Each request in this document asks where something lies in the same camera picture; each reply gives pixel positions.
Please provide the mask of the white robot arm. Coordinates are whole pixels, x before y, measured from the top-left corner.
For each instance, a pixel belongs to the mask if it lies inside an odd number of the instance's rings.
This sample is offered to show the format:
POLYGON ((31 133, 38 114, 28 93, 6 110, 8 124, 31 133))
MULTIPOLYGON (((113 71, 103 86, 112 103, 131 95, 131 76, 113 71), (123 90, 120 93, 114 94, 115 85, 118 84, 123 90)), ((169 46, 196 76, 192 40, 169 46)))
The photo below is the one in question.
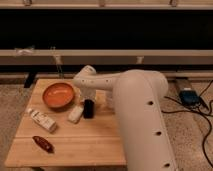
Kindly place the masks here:
POLYGON ((168 91, 162 73, 133 69, 98 74, 87 65, 73 83, 112 93, 128 171, 179 171, 160 108, 168 91))

